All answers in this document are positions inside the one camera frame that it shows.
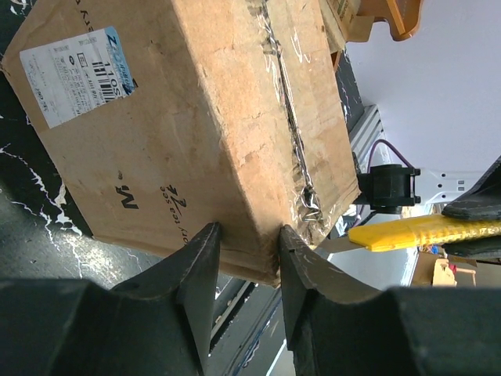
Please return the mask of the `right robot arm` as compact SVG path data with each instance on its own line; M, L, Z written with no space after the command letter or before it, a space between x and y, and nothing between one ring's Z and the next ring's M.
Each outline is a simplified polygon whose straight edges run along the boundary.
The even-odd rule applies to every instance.
M375 166L358 176L356 204L375 214L399 214L404 207L443 204L438 214L390 222L361 223L348 239L373 252L440 245L465 259L500 257L500 161L484 172L434 172L410 165Z

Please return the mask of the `yellow utility knife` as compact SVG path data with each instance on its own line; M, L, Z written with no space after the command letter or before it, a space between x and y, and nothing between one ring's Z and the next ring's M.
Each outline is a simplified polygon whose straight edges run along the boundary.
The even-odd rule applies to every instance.
M454 244L500 235L500 221L452 219L443 215L425 215L356 226L340 237L343 251L365 248L381 253L433 244Z

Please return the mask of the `brown cardboard express box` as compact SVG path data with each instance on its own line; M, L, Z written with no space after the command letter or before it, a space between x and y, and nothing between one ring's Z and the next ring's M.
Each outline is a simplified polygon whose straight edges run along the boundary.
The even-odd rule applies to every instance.
M1 68L95 239L279 283L359 195L317 1L36 1Z

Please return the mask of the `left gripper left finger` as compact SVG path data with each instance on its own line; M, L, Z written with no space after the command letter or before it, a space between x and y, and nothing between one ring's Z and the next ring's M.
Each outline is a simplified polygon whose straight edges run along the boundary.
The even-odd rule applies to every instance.
M2 374L205 374L220 241L210 223L109 290L89 280L2 280Z

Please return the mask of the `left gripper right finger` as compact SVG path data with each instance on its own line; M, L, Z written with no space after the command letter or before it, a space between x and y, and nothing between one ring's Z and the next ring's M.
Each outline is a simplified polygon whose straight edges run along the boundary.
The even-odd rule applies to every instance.
M287 348L299 375L497 375L500 292L378 291L279 233Z

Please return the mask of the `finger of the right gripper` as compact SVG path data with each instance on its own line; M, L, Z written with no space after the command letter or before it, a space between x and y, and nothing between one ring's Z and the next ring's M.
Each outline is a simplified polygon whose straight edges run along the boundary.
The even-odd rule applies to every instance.
M500 260L500 246L493 243L453 243L444 245L448 255L475 260Z
M500 157L464 194L442 210L445 217L466 221L500 220Z

